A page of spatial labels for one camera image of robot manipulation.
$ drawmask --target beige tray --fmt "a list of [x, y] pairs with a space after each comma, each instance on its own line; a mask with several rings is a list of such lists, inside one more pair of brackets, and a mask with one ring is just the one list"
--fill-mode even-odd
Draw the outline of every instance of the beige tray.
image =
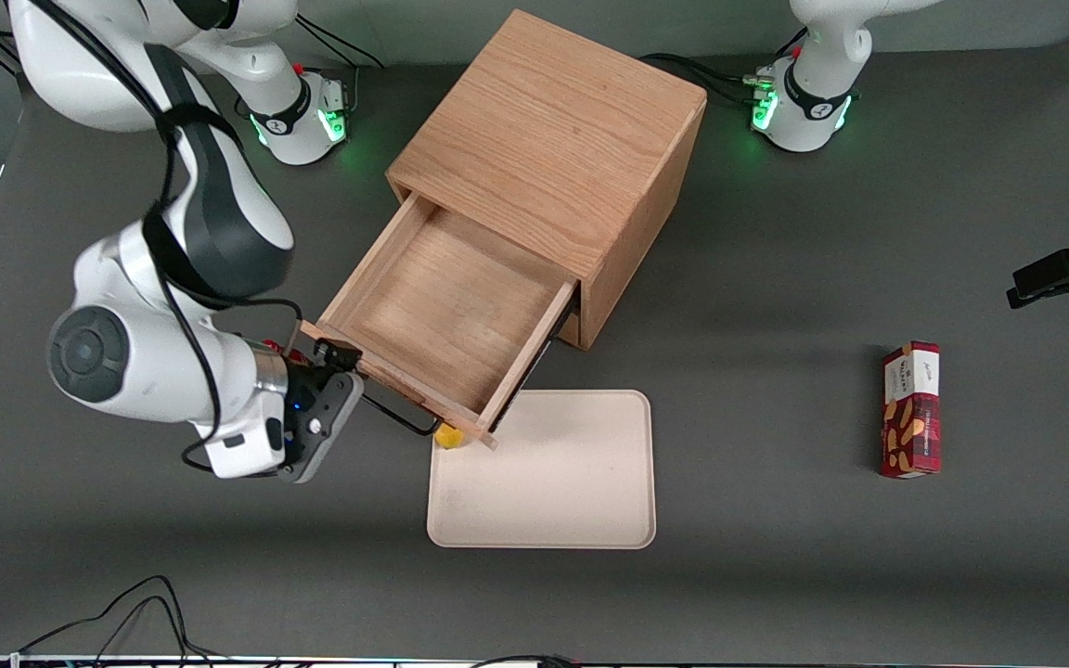
[[433, 444], [428, 537], [436, 545], [640, 549], [654, 540], [641, 392], [521, 390], [496, 440], [496, 451]]

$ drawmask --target green led light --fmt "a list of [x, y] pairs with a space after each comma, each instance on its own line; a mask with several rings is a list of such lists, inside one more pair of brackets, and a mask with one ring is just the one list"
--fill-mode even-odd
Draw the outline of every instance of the green led light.
[[769, 93], [764, 100], [758, 103], [758, 109], [754, 111], [754, 126], [759, 130], [770, 127], [775, 109], [777, 109], [777, 93]]
[[315, 118], [319, 118], [320, 123], [323, 123], [324, 131], [327, 133], [327, 138], [332, 141], [332, 144], [344, 139], [344, 114], [339, 113], [339, 111], [316, 109]]
[[259, 127], [257, 120], [254, 120], [254, 114], [250, 114], [250, 123], [253, 123], [254, 131], [258, 133], [258, 142], [266, 146], [266, 137], [263, 135], [263, 128]]
[[840, 109], [840, 120], [835, 122], [835, 128], [837, 130], [843, 127], [845, 118], [848, 116], [848, 107], [852, 106], [852, 95], [848, 95], [848, 99], [843, 102], [843, 109]]

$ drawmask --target drawer handle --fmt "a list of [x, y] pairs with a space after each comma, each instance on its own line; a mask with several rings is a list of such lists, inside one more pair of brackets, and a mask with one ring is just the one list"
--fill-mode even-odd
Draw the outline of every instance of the drawer handle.
[[436, 433], [436, 429], [439, 429], [439, 422], [440, 422], [439, 418], [436, 418], [436, 421], [432, 422], [432, 426], [423, 428], [419, 426], [416, 423], [413, 423], [407, 418], [403, 418], [402, 415], [394, 413], [393, 410], [389, 409], [389, 407], [382, 405], [382, 403], [377, 402], [377, 399], [371, 398], [369, 394], [361, 394], [361, 401], [376, 407], [378, 410], [383, 411], [383, 415], [386, 415], [386, 418], [393, 419], [394, 422], [398, 422], [399, 424], [402, 424], [402, 426], [410, 429], [412, 432], [415, 432], [420, 436], [433, 435], [434, 433]]

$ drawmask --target red box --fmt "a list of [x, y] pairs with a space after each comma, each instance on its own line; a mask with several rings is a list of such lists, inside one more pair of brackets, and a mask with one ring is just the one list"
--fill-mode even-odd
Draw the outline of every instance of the red box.
[[882, 475], [920, 478], [941, 466], [939, 346], [913, 341], [885, 358]]

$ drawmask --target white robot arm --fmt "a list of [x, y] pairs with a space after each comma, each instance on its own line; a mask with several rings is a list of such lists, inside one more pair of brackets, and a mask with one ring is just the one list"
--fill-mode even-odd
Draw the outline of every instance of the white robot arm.
[[[251, 4], [263, 13], [270, 4], [294, 12], [294, 3]], [[208, 5], [224, 12], [211, 17]], [[305, 482], [362, 382], [348, 373], [348, 360], [293, 361], [212, 325], [217, 310], [283, 282], [293, 253], [292, 230], [250, 172], [233, 128], [173, 50], [214, 64], [246, 59], [249, 50], [231, 52], [201, 37], [207, 21], [229, 10], [236, 5], [13, 1], [18, 53], [46, 100], [106, 130], [160, 125], [189, 177], [182, 193], [165, 193], [142, 220], [77, 259], [76, 297], [52, 329], [48, 369], [68, 397], [94, 409], [195, 424], [211, 464], [190, 460], [190, 448], [184, 460], [197, 468], [220, 478]], [[243, 14], [229, 20], [236, 29]], [[249, 68], [223, 72], [242, 82], [251, 109], [262, 105], [272, 122], [288, 126], [272, 151], [285, 161], [322, 156], [335, 141], [323, 128], [323, 110], [309, 111], [313, 81], [297, 76], [278, 47], [250, 49], [278, 59], [268, 57], [257, 76]], [[255, 60], [251, 67], [260, 67]], [[264, 88], [253, 83], [258, 77]], [[299, 100], [308, 102], [303, 113]]]
[[865, 21], [914, 12], [942, 0], [790, 0], [790, 10], [807, 29], [797, 59], [784, 55], [760, 67], [775, 77], [775, 92], [761, 102], [755, 130], [788, 151], [822, 147], [843, 125], [856, 77], [873, 53]]

